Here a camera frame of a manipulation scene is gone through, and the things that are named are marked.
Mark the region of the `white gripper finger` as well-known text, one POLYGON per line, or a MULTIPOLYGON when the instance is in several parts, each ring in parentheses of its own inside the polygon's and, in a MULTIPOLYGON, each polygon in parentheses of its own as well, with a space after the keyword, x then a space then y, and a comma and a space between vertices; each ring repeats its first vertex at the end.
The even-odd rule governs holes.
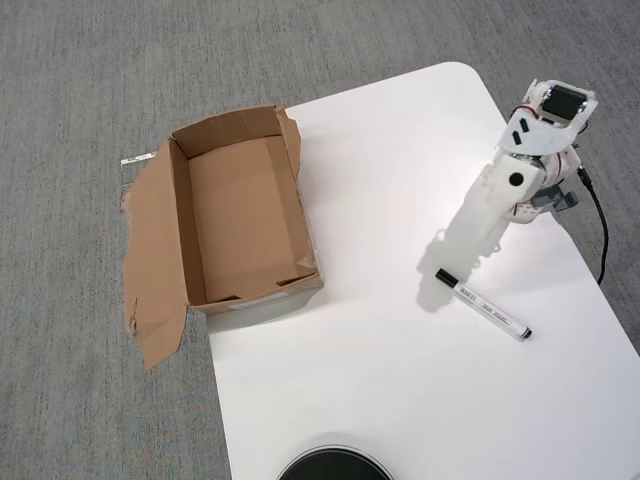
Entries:
POLYGON ((474 207, 474 252, 477 257, 490 257, 500 250, 500 241, 511 223, 509 215, 491 205, 474 207))
POLYGON ((438 232, 438 239, 443 241, 474 241, 473 214, 474 207, 478 204, 491 205, 497 208, 481 193, 468 192, 447 228, 438 232))

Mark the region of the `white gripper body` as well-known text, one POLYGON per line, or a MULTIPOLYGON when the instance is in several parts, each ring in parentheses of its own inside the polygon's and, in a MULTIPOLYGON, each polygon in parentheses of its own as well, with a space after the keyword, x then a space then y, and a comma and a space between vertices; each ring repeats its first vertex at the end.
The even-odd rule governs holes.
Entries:
POLYGON ((541 185, 541 168, 534 163, 499 154, 476 180, 481 198, 497 211, 509 211, 529 200, 541 185))

